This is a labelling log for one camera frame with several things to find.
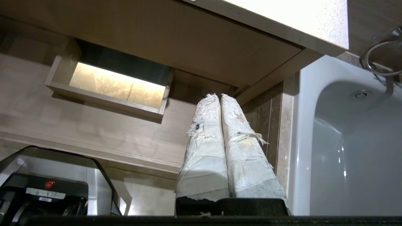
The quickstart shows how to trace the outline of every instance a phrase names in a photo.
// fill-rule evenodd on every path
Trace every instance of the bathtub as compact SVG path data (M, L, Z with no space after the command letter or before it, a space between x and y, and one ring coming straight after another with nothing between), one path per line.
M324 56L300 71L289 207L294 215L402 215L402 90Z

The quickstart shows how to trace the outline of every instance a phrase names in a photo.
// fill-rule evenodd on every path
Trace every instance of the open drawer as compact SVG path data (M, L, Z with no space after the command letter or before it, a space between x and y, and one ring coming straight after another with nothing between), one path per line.
M173 69L127 53L68 39L45 81L55 94L161 122Z

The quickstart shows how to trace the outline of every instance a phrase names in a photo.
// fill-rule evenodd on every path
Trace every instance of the worn white fabric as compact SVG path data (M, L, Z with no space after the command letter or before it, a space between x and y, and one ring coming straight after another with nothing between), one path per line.
M280 198L287 206L285 191L258 143L265 143L261 134L251 129L234 98L223 94L221 109L230 196Z
M176 198L217 201L229 197L219 98L208 94L196 107Z

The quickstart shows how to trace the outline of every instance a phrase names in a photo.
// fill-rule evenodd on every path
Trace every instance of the white label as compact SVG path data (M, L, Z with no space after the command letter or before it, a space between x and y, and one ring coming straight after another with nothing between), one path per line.
M40 201L51 202L51 199L39 197Z
M55 199L64 199L66 196L66 194L64 194L64 193L40 190L40 189L30 188L30 187L27 187L27 190L25 191L25 193L31 194L31 195L37 195L37 196L44 196L44 197L48 197L48 198L55 198Z

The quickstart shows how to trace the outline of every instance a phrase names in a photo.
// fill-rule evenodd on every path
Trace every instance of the countertop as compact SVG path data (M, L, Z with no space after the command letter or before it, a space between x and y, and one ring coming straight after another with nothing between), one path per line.
M349 49L347 0L183 0L319 53Z

